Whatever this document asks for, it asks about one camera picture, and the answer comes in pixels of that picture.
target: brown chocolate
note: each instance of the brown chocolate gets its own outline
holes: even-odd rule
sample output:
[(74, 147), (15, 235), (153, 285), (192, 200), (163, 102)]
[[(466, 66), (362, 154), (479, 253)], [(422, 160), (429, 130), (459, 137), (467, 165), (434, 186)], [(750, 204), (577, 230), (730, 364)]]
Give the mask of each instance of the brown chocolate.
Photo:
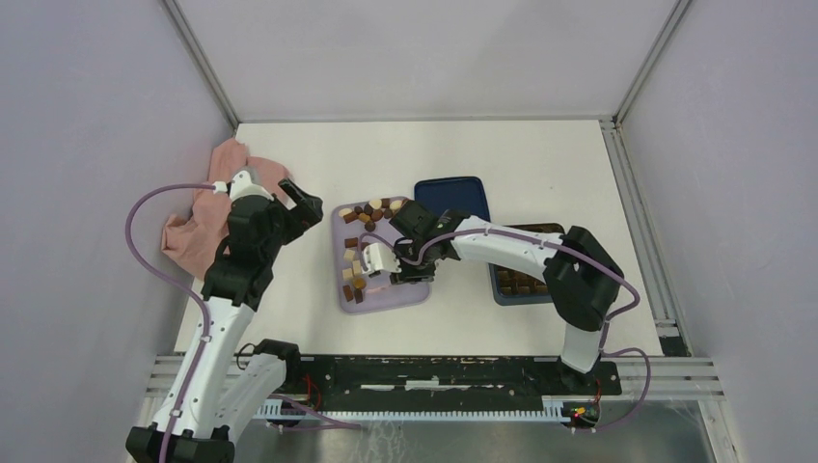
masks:
[(343, 286), (343, 297), (346, 299), (346, 302), (349, 302), (353, 299), (352, 288), (349, 285)]

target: gray wall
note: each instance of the gray wall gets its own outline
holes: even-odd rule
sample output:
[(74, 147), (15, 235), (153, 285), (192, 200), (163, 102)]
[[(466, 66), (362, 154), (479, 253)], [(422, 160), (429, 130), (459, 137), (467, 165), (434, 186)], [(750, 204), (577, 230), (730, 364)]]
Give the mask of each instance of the gray wall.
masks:
[[(182, 307), (127, 252), (125, 215), (204, 179), (229, 135), (158, 2), (3, 2), (0, 460), (120, 461)], [(137, 217), (165, 269), (161, 225), (190, 203), (168, 194)]]
[(694, 2), (625, 135), (749, 461), (815, 461), (818, 3)]
[(179, 0), (243, 121), (611, 115), (674, 0)]

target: white table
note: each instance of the white table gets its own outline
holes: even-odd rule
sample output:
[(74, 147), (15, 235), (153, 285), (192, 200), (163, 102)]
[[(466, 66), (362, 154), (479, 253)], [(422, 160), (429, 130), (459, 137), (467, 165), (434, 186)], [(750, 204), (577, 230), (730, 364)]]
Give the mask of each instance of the white table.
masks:
[[(413, 196), (417, 181), (482, 179), (492, 221), (559, 222), (589, 229), (644, 295), (599, 124), (594, 121), (254, 123), (236, 138), (253, 156), (281, 162), (297, 184), (338, 204)], [(498, 306), (484, 263), (444, 261), (429, 299), (414, 307), (349, 315), (339, 308), (324, 220), (286, 246), (242, 342), (296, 342), (302, 352), (406, 355), (557, 355), (564, 322), (551, 305)], [(614, 307), (630, 301), (621, 290)], [(198, 318), (188, 303), (177, 340)], [(646, 297), (613, 322), (606, 350), (662, 355)]]

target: dark blue tray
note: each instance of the dark blue tray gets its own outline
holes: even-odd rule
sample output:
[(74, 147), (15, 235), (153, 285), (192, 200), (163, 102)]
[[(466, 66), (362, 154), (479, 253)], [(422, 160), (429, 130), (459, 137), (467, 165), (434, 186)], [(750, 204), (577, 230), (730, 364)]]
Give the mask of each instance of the dark blue tray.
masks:
[(477, 177), (448, 177), (415, 183), (415, 201), (435, 215), (458, 209), (490, 222), (483, 182)]

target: pink towel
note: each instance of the pink towel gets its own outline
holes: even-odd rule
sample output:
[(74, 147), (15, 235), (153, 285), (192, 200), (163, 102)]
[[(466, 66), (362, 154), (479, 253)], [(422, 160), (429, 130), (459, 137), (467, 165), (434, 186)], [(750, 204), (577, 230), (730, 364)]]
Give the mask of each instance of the pink towel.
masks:
[[(286, 204), (287, 196), (279, 188), (279, 181), (289, 177), (289, 171), (281, 164), (249, 157), (247, 147), (234, 138), (216, 147), (210, 156), (210, 174), (207, 181), (229, 181), (244, 166), (256, 168), (264, 188)], [(193, 215), (190, 220), (172, 215), (162, 231), (162, 252), (181, 268), (203, 280), (205, 271), (215, 260), (216, 248), (227, 236), (227, 220), (231, 200), (227, 195), (215, 195), (212, 191), (196, 190), (193, 194)]]

